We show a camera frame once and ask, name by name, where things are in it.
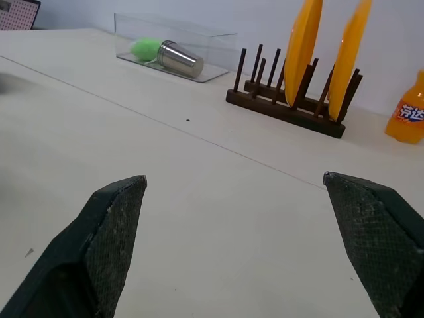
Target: orange plate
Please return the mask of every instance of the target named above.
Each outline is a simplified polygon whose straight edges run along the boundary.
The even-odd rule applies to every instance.
[[[305,0],[291,30],[284,69],[284,89],[290,106],[294,105],[306,67],[312,59],[322,9],[323,0]]]
[[[334,121],[339,116],[345,98],[371,6],[372,0],[361,0],[344,29],[329,88],[329,115]]]

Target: white table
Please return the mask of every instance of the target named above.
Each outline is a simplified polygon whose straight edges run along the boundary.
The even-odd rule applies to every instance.
[[[355,100],[335,140],[226,103],[234,74],[198,84],[119,60],[113,36],[99,30],[0,32],[0,40],[0,56],[300,180],[323,187],[324,171],[342,172],[395,188],[417,210],[424,205],[424,144],[386,136],[388,119]]]
[[[146,174],[117,318],[377,317],[321,179],[367,177],[422,206],[423,147],[386,138],[385,118],[353,109],[335,140],[226,104],[232,76],[119,61],[100,31],[0,41],[0,307],[92,192]]]

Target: metal cup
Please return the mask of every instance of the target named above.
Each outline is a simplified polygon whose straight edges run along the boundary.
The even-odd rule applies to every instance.
[[[170,40],[160,45],[158,63],[191,78],[196,78],[203,70],[203,58]]]

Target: fanta bottle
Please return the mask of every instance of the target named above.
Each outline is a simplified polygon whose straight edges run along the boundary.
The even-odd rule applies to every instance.
[[[424,137],[424,70],[402,97],[387,123],[386,134],[398,141],[417,144]]]

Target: green sponge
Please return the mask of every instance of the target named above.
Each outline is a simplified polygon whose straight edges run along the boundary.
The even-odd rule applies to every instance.
[[[141,61],[152,61],[157,57],[162,42],[156,38],[141,38],[131,45],[131,53]]]

